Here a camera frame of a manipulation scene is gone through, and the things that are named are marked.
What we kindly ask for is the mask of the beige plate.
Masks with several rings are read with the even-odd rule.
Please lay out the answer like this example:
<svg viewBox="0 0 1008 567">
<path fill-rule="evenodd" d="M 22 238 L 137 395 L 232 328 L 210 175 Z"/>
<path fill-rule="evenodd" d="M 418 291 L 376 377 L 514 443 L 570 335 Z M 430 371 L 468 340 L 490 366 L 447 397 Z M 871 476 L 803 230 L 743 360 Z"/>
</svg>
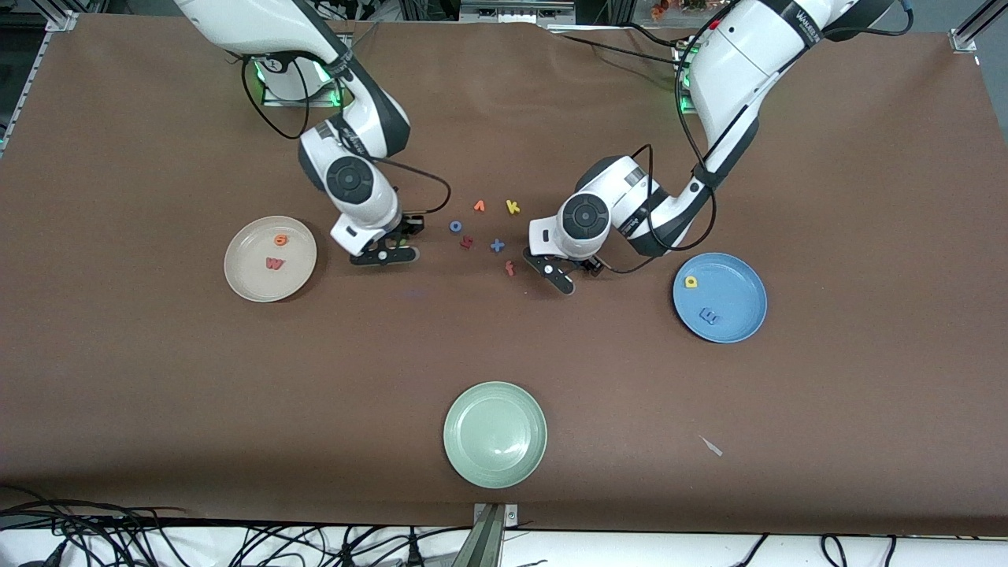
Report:
<svg viewBox="0 0 1008 567">
<path fill-rule="evenodd" d="M 287 245 L 274 245 L 278 233 L 288 235 Z M 268 256 L 284 259 L 283 268 L 278 272 L 267 269 Z M 263 217 L 238 230 L 229 243 L 224 252 L 224 278 L 245 300 L 278 302 L 307 284 L 316 263 L 316 238 L 306 224 L 285 216 Z"/>
</svg>

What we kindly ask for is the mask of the gray power strip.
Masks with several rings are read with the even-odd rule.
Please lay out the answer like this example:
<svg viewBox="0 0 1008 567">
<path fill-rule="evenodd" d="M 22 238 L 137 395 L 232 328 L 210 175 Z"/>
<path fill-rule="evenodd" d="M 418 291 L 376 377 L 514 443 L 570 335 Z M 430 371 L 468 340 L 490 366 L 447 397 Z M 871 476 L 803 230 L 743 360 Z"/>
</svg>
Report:
<svg viewBox="0 0 1008 567">
<path fill-rule="evenodd" d="M 460 0 L 458 21 L 575 25 L 576 7 L 573 0 Z"/>
</svg>

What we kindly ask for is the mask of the aluminium profile post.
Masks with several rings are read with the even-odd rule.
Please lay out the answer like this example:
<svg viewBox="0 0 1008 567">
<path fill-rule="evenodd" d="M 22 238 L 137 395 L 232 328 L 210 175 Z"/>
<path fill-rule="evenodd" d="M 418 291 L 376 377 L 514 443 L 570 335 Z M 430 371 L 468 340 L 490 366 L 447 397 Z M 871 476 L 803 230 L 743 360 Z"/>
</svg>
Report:
<svg viewBox="0 0 1008 567">
<path fill-rule="evenodd" d="M 465 567 L 500 567 L 504 535 L 518 526 L 517 503 L 479 503 L 475 505 L 474 527 L 467 544 L 469 557 Z"/>
</svg>

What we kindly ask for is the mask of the blue plate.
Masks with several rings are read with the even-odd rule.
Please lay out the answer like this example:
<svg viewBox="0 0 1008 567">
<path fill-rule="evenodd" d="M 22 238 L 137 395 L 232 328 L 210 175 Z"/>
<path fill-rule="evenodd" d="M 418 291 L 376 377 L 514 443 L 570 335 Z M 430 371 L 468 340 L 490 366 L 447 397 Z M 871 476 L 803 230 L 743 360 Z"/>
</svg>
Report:
<svg viewBox="0 0 1008 567">
<path fill-rule="evenodd" d="M 697 288 L 684 286 L 695 276 Z M 720 344 L 742 342 L 762 326 L 768 311 L 766 289 L 758 274 L 730 254 L 700 254 L 678 269 L 671 280 L 671 305 L 681 323 L 696 336 Z M 709 308 L 720 316 L 716 325 L 699 318 Z"/>
</svg>

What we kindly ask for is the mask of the green plate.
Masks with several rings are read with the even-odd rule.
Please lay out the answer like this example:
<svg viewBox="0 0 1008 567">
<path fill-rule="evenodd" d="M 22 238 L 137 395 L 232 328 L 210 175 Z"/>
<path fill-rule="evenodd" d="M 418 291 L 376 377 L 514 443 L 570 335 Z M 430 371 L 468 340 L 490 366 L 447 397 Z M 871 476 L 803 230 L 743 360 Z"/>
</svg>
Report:
<svg viewBox="0 0 1008 567">
<path fill-rule="evenodd" d="M 547 420 L 539 402 L 504 381 L 476 384 L 447 412 L 443 448 L 456 473 L 475 487 L 521 484 L 543 462 Z"/>
</svg>

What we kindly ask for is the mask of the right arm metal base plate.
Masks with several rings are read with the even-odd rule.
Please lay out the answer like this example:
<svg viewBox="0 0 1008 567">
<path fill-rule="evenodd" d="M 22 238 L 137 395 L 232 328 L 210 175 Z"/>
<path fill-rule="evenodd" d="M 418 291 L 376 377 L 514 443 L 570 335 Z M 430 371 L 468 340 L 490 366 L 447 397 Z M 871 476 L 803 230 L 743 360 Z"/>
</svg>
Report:
<svg viewBox="0 0 1008 567">
<path fill-rule="evenodd" d="M 253 58 L 256 76 L 263 87 L 264 106 L 338 107 L 341 93 L 334 79 L 317 62 L 297 56 L 284 64 L 276 58 Z"/>
</svg>

